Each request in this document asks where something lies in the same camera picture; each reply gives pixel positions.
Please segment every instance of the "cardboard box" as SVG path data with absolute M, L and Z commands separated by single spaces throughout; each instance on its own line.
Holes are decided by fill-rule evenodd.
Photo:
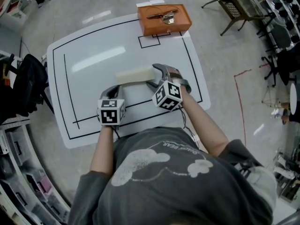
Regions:
M 155 14 L 163 14 L 168 11 L 178 9 L 175 13 L 175 22 L 172 24 L 166 24 L 161 18 L 148 19 L 147 16 Z M 192 25 L 192 21 L 183 4 L 169 4 L 169 5 L 155 5 L 144 6 L 138 8 L 138 18 L 142 28 L 144 36 L 186 31 Z

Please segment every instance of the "gray t-shirt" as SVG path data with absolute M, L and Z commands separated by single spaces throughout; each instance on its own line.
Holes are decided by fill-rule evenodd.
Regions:
M 272 178 L 261 170 L 246 176 L 237 167 L 261 166 L 240 140 L 214 157 L 181 128 L 153 128 L 119 139 L 114 159 L 112 178 L 81 177 L 68 225 L 272 223 L 276 191 L 253 186 Z

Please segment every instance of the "cloud print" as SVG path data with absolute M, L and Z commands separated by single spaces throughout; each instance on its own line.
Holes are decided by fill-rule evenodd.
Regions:
M 170 160 L 165 153 L 156 153 L 152 149 L 136 150 L 127 155 L 123 163 L 112 177 L 112 185 L 117 187 L 124 185 L 131 178 L 135 171 L 138 171 L 151 163 L 162 163 Z
M 187 171 L 192 178 L 195 178 L 198 176 L 198 173 L 208 173 L 212 166 L 213 164 L 210 161 L 198 159 L 187 167 Z

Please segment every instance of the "wooden box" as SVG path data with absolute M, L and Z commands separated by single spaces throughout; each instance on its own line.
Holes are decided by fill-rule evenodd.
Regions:
M 163 14 L 178 9 L 174 15 L 175 22 L 166 24 L 161 18 L 148 19 L 147 16 Z M 192 21 L 183 4 L 155 5 L 138 8 L 138 18 L 144 36 L 168 32 L 186 31 L 192 25 Z

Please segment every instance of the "white board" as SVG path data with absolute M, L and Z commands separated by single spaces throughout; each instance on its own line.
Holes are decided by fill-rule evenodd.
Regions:
M 116 85 L 116 73 L 154 63 L 177 68 L 192 87 L 203 109 L 210 107 L 205 79 L 189 32 L 144 37 L 137 14 L 79 30 L 51 44 L 48 75 L 55 117 L 67 148 L 97 142 L 101 125 L 97 100 Z M 157 80 L 161 73 L 156 71 Z M 119 135 L 125 136 L 181 120 L 180 111 L 156 108 L 145 83 L 124 87 L 126 117 Z

